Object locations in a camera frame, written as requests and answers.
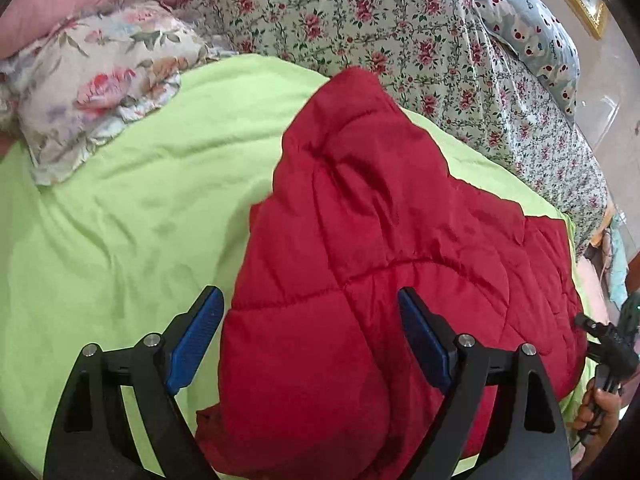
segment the blue pillow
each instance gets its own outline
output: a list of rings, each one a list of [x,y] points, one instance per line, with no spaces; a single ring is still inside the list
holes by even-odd
[[[474,2],[487,31],[511,47],[573,124],[580,61],[560,21],[540,0]]]

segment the light blue cloth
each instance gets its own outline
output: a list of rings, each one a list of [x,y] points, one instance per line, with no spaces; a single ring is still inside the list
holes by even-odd
[[[540,0],[474,0],[487,31],[513,49],[574,124],[580,75],[578,51],[560,21]]]
[[[622,218],[615,214],[611,220],[611,224],[607,228],[611,236],[611,266],[607,270],[607,286],[609,288],[609,299],[616,305],[618,310],[622,308],[628,298],[626,291],[626,275],[629,272],[629,266],[626,263],[625,245],[620,234],[620,224]]]

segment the mattress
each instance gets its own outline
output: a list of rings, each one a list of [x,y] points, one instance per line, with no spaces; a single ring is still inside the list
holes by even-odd
[[[131,346],[163,330],[207,284],[230,298],[248,241],[251,204],[271,190],[281,136],[326,81],[275,58],[238,56],[188,72],[169,104],[132,124],[68,181],[36,188],[26,150],[0,164],[0,432],[42,471],[49,426],[86,343]],[[436,141],[453,176],[518,202],[526,215],[564,219],[505,169],[407,112]],[[574,267],[574,281],[588,302]],[[178,394],[195,411],[218,402],[218,336],[193,384]],[[591,365],[561,403],[572,419]],[[158,470],[125,389],[136,443]]]

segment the red garment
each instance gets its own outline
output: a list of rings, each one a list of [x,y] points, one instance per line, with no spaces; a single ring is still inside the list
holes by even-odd
[[[406,342],[396,293],[482,344],[532,342],[558,399],[586,339],[564,222],[450,176],[376,78],[324,85],[282,141],[273,195],[226,316],[220,403],[196,439],[218,471],[270,480],[394,480],[442,401]],[[487,389],[466,454],[481,447]]]

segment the bed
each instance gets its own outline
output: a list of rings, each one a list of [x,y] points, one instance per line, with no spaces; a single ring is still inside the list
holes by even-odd
[[[0,431],[37,474],[79,348],[88,341],[129,346],[166,326],[207,283],[231,297],[249,208],[270,193],[280,137],[325,80],[255,55],[187,72],[165,108],[52,187],[35,187],[25,148],[12,147],[0,164]],[[518,202],[527,215],[564,219],[573,237],[569,217],[519,179],[427,118],[407,114],[428,130],[455,177]],[[217,338],[193,385],[178,396],[192,428],[195,411],[218,400]],[[589,364],[562,401],[566,420],[592,374]],[[157,468],[132,393],[126,397],[145,465]]]
[[[486,31],[471,0],[161,0],[206,17],[241,52],[332,76],[379,76],[399,105],[506,168],[576,225],[577,253],[606,211],[588,143],[525,65]]]

